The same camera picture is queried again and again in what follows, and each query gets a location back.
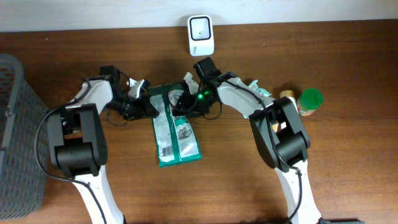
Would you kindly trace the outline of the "green 3M gloves package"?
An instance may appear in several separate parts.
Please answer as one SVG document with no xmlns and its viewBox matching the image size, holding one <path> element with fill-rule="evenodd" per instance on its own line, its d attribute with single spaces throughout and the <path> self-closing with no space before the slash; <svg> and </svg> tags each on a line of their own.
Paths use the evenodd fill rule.
<svg viewBox="0 0 398 224">
<path fill-rule="evenodd" d="M 160 167 L 175 166 L 202 158 L 192 125 L 185 116 L 174 116 L 172 107 L 183 93 L 181 88 L 158 85 L 148 90 L 159 115 L 152 119 Z"/>
</svg>

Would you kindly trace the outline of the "teal wipes pack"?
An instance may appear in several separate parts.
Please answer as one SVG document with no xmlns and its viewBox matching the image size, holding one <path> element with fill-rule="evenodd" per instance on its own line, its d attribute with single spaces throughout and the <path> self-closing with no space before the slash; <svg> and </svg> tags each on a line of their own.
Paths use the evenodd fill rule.
<svg viewBox="0 0 398 224">
<path fill-rule="evenodd" d="M 259 87 L 259 85 L 257 84 L 258 80 L 253 80 L 250 84 L 249 84 L 249 88 L 253 89 L 256 93 L 263 95 L 265 97 L 270 97 L 271 93 L 269 93 L 267 90 L 265 90 L 264 88 Z"/>
</svg>

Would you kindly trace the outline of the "white tube gold cap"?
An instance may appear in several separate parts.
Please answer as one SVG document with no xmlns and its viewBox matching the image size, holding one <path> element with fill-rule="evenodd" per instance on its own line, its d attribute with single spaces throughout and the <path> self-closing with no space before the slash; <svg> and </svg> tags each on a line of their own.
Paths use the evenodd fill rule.
<svg viewBox="0 0 398 224">
<path fill-rule="evenodd" d="M 284 90 L 284 91 L 280 92 L 279 96 L 280 96 L 280 98 L 288 97 L 290 99 L 295 100 L 295 93 L 293 90 Z"/>
</svg>

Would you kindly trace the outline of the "green lid jar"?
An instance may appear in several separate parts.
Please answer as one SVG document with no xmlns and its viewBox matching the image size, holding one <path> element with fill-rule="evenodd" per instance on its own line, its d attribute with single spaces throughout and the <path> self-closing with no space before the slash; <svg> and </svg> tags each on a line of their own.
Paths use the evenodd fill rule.
<svg viewBox="0 0 398 224">
<path fill-rule="evenodd" d="M 324 97 L 320 90 L 308 88 L 303 91 L 297 100 L 298 113 L 301 116 L 310 116 L 323 104 Z"/>
</svg>

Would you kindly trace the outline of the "orange tissue pack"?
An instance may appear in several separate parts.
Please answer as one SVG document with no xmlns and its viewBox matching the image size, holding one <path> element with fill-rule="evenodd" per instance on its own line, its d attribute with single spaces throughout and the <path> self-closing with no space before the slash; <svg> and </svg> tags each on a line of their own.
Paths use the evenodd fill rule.
<svg viewBox="0 0 398 224">
<path fill-rule="evenodd" d="M 287 127 L 287 123 L 285 121 L 283 121 L 281 123 L 278 121 L 274 121 L 274 122 L 271 122 L 271 125 L 272 125 L 272 128 L 275 133 L 277 133 Z"/>
</svg>

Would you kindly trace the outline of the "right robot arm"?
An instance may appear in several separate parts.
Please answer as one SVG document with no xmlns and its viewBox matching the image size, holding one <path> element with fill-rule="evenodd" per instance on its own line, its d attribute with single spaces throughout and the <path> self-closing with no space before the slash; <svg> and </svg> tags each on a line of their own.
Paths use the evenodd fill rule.
<svg viewBox="0 0 398 224">
<path fill-rule="evenodd" d="M 200 81 L 187 73 L 178 83 L 183 92 L 171 104 L 173 115 L 206 115 L 216 102 L 241 113 L 249 120 L 260 157 L 279 178 L 287 203 L 285 223 L 324 223 L 308 178 L 310 138 L 293 102 L 259 93 L 235 73 L 221 72 L 211 57 L 193 67 Z"/>
</svg>

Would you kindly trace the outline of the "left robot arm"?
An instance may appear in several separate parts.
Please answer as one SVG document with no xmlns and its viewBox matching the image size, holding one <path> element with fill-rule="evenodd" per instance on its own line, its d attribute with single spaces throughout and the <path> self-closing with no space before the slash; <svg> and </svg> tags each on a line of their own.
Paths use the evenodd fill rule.
<svg viewBox="0 0 398 224">
<path fill-rule="evenodd" d="M 106 176 L 108 147 L 101 112 L 116 111 L 127 122 L 159 114 L 146 94 L 149 81 L 128 78 L 122 89 L 122 76 L 112 65 L 101 67 L 97 77 L 83 80 L 71 102 L 50 110 L 44 118 L 51 163 L 62 172 L 61 179 L 79 191 L 93 223 L 126 222 Z"/>
</svg>

